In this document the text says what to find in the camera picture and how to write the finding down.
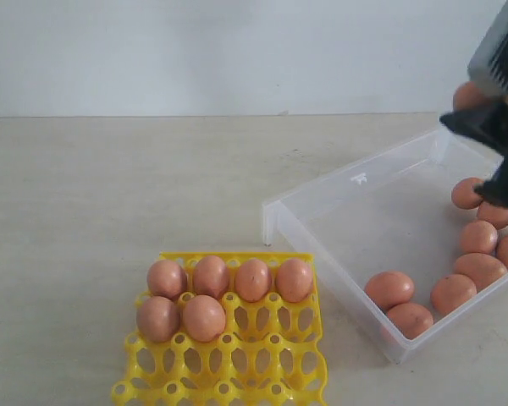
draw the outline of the table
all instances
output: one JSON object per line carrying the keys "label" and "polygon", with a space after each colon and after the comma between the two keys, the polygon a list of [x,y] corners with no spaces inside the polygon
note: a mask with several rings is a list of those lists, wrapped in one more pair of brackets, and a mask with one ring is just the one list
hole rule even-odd
{"label": "table", "polygon": [[[262,202],[435,114],[0,118],[0,406],[110,404],[161,250],[287,250]],[[508,292],[403,365],[320,287],[329,405],[508,406]]]}

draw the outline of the egg tray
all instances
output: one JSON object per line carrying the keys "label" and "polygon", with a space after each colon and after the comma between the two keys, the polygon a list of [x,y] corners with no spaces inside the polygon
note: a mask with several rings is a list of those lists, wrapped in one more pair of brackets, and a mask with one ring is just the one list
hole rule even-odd
{"label": "egg tray", "polygon": [[[162,253],[177,261],[188,275],[188,291],[177,305],[194,297],[191,276],[196,263],[217,255],[228,265],[230,287],[239,265],[251,258],[266,262],[273,276],[265,298],[242,300],[233,290],[220,303],[226,312],[224,333],[210,343],[192,340],[181,325],[166,343],[146,341],[139,330],[125,339],[124,378],[111,391],[116,405],[154,406],[315,406],[326,405],[323,390],[328,369],[318,342],[323,335],[313,257],[298,253]],[[314,289],[300,303],[282,300],[274,279],[289,258],[309,263]],[[150,294],[140,294],[138,308]]]}

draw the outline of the yellow plastic egg tray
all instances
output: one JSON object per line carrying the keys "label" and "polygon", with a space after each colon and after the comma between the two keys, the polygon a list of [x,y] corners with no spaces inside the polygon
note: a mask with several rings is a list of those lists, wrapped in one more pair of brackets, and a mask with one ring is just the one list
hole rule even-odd
{"label": "yellow plastic egg tray", "polygon": [[[326,405],[323,390],[328,369],[318,350],[322,318],[313,257],[298,253],[162,253],[159,259],[179,262],[188,274],[188,292],[177,304],[182,309],[194,295],[191,276],[206,255],[218,255],[228,264],[230,287],[244,261],[265,261],[273,275],[266,297],[243,301],[235,292],[221,299],[226,329],[215,341],[198,343],[183,327],[167,343],[145,341],[139,331],[125,339],[124,378],[111,391],[116,405],[144,406],[314,406]],[[314,270],[314,289],[302,302],[287,303],[276,293],[274,277],[279,264],[300,258]],[[139,307],[150,294],[139,295]]]}

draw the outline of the plastic box wall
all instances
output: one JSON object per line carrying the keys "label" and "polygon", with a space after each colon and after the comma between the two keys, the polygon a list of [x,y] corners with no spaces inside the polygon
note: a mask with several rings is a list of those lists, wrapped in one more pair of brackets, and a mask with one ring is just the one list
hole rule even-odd
{"label": "plastic box wall", "polygon": [[[436,129],[264,203],[263,239],[271,244],[282,233],[295,250],[313,253],[322,283],[399,364],[508,286],[507,275],[443,319],[429,302],[436,281],[451,273],[459,233],[476,212],[455,208],[451,190],[463,178],[490,177],[499,162]],[[371,276],[389,269],[412,277],[412,300],[435,316],[414,340],[363,293]]]}

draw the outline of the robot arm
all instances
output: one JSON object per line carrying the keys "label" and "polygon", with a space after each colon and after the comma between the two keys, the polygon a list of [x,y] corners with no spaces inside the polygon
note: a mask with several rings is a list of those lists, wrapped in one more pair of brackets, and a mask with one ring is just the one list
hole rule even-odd
{"label": "robot arm", "polygon": [[476,192],[495,206],[508,208],[508,0],[468,64],[468,75],[487,97],[482,106],[440,117],[454,134],[480,142],[504,157],[491,179]]}

